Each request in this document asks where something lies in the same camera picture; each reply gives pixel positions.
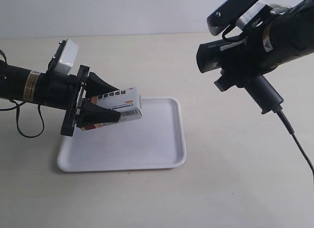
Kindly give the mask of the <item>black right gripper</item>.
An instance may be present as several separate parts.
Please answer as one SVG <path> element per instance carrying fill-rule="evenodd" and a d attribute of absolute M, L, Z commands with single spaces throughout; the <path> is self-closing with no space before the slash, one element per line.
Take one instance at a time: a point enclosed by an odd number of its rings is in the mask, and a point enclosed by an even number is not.
<path fill-rule="evenodd" d="M 263 46 L 263 32 L 271 25 L 272 20 L 266 20 L 248 37 L 237 42 L 223 39 L 213 43 L 213 68 L 221 69 L 221 77 L 215 85 L 221 92 L 233 86 L 242 87 L 253 77 L 269 73 L 277 68 L 277 64 L 266 61 L 268 52 Z"/>

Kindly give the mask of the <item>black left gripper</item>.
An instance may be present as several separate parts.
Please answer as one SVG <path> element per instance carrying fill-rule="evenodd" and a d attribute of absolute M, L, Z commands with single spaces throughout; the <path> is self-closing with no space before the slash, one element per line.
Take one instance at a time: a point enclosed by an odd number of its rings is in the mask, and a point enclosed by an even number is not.
<path fill-rule="evenodd" d="M 78 96 L 85 86 L 85 97 L 118 91 L 94 72 L 89 73 L 89 67 L 81 65 L 76 75 L 68 75 L 48 70 L 43 74 L 39 88 L 39 103 L 47 107 L 65 110 L 65 116 L 61 126 L 61 135 L 73 136 L 77 112 Z M 120 112 L 106 109 L 84 99 L 78 115 L 78 128 L 98 123 L 116 123 L 121 116 Z"/>

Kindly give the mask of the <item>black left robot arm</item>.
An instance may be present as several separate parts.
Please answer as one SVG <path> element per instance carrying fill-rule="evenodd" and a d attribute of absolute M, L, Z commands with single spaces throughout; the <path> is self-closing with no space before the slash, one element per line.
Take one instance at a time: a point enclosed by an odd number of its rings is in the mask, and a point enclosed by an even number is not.
<path fill-rule="evenodd" d="M 12 103 L 32 103 L 38 107 L 65 110 L 61 135 L 73 136 L 75 127 L 82 128 L 98 123 L 116 123 L 121 114 L 92 103 L 91 97 L 117 89 L 88 66 L 81 65 L 76 75 L 60 74 L 49 68 L 40 73 L 0 63 L 0 96 Z"/>

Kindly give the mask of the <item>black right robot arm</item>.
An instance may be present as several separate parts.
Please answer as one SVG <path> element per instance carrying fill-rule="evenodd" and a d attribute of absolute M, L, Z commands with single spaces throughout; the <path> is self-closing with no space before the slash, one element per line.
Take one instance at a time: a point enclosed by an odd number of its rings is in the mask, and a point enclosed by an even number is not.
<path fill-rule="evenodd" d="M 215 85 L 220 91 L 242 86 L 313 52 L 314 0 L 303 0 L 286 13 L 267 19 L 242 44 L 228 51 Z"/>

